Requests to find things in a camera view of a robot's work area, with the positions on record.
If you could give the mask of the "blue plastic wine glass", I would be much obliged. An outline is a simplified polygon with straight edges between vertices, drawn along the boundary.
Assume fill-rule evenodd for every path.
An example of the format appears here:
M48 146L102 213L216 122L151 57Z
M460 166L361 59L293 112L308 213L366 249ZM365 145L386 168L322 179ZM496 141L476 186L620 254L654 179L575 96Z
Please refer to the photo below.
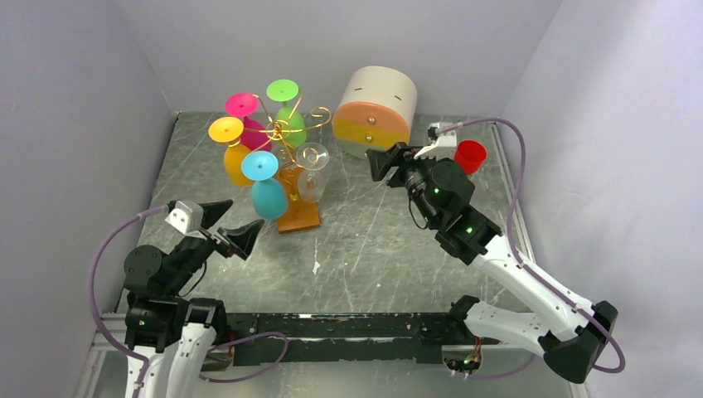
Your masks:
M252 180L252 204L256 214L266 220L279 219L288 210L288 197L282 184L275 179L278 158L270 152L255 151L241 164L244 176Z

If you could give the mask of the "clear plastic wine glass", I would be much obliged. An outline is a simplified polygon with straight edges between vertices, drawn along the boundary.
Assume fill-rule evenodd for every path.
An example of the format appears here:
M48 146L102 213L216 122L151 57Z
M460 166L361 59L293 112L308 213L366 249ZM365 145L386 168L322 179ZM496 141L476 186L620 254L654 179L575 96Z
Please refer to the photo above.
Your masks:
M320 143L304 143L295 158L302 171L298 175L298 193L308 203L318 203L327 185L328 150Z

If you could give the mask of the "magenta plastic wine glass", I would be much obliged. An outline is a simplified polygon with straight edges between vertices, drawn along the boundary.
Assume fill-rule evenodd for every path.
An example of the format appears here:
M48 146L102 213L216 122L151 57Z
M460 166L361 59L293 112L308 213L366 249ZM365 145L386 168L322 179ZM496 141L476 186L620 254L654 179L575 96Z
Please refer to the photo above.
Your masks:
M252 151L267 151L272 149L272 143L266 133L261 133L264 126L251 118L251 115L258 109L259 100L256 95L240 92L233 94L225 102L225 111L231 116L238 118L244 125L244 130L240 136L240 141Z

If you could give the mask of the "orange plastic wine glass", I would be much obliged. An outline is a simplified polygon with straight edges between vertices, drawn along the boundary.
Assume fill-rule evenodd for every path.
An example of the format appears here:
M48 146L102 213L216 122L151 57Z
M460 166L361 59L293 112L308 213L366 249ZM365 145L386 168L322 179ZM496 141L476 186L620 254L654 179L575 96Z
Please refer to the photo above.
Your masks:
M251 153L251 150L241 142L243 132L243 122L231 116L218 118L208 129L210 139L225 146L223 163L231 182L236 186L247 187L254 181L248 178L241 168L244 158Z

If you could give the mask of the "green plastic wine glass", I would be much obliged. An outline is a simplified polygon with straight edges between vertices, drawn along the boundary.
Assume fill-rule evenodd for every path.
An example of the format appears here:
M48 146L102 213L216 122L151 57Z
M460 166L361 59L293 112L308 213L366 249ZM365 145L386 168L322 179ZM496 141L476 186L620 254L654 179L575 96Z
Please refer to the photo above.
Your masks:
M299 95L298 84L289 79L274 80L268 85L266 94L272 101L282 104L275 119L283 120L281 126L285 142L298 148L307 139L303 116L297 110L293 110L293 101Z

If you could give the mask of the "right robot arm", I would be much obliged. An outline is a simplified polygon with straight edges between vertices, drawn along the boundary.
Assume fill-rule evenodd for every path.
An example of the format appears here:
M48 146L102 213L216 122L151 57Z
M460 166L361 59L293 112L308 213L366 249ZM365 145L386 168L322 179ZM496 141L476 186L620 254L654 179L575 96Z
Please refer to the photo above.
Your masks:
M508 234L471 206L475 186L462 167L449 158L421 158L418 151L405 143L366 150L372 180L404 188L448 255L490 276L529 309L516 313L463 297L450 312L449 336L458 343L483 337L518 346L563 379L584 383L608 345L618 310L566 288L513 249Z

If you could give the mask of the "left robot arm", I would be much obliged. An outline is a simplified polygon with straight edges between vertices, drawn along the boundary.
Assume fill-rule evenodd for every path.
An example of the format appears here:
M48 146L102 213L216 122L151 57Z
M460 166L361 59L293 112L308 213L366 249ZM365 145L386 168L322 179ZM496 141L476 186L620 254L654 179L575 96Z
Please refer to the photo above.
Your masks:
M183 397L192 392L206 353L230 342L234 332L225 305L216 298L186 298L182 289L213 254L247 260L264 227L261 219L234 229L210 228L232 207L231 200L195 203L171 201L153 209L182 239L166 253L140 245L125 258L128 291L124 343L132 397Z

